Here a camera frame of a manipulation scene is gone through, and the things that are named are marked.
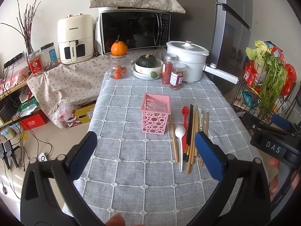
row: refrigerator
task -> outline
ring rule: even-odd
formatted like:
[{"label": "refrigerator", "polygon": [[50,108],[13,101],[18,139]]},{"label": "refrigerator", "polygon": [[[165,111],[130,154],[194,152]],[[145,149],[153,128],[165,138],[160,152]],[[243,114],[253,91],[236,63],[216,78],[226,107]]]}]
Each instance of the refrigerator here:
[{"label": "refrigerator", "polygon": [[[171,14],[170,39],[189,40],[209,50],[206,63],[243,77],[252,27],[253,0],[177,0],[185,14]],[[207,74],[222,93],[234,84]]]}]

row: lid knob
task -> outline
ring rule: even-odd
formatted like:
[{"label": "lid knob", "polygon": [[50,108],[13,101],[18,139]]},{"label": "lid knob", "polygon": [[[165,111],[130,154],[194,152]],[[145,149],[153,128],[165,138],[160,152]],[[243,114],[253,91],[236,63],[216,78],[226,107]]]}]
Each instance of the lid knob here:
[{"label": "lid knob", "polygon": [[194,46],[192,46],[192,42],[186,40],[185,44],[183,44],[183,47],[187,47],[187,48],[194,48]]}]

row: black microwave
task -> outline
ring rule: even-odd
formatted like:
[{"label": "black microwave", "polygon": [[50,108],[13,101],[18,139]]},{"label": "black microwave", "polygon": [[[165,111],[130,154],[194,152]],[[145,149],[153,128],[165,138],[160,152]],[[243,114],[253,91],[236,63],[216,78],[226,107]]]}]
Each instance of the black microwave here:
[{"label": "black microwave", "polygon": [[110,53],[119,37],[128,49],[166,46],[170,36],[170,14],[147,9],[115,9],[100,13],[95,40],[98,52]]}]

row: clear plastic bag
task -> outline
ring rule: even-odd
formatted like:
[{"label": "clear plastic bag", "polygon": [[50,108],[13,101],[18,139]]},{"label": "clear plastic bag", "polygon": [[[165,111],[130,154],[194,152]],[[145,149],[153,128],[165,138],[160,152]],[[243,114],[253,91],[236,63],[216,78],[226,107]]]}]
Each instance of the clear plastic bag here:
[{"label": "clear plastic bag", "polygon": [[120,59],[111,58],[109,63],[111,64],[111,69],[109,69],[108,73],[110,74],[111,78],[120,80],[127,79],[132,76],[131,66],[133,60],[126,57]]},{"label": "clear plastic bag", "polygon": [[55,111],[55,118],[59,121],[67,121],[72,115],[74,106],[67,101],[60,102]]}]

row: black lid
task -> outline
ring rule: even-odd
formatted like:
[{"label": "black lid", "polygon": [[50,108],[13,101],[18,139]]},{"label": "black lid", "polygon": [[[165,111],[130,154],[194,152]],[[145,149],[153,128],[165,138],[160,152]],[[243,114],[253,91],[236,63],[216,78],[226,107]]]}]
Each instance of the black lid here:
[{"label": "black lid", "polygon": [[50,47],[52,47],[52,46],[54,46],[54,43],[53,43],[53,42],[48,43],[48,44],[46,44],[46,45],[44,45],[44,46],[41,47],[41,51],[43,51],[43,50],[45,50],[45,49],[47,49],[47,48],[50,48]]}]

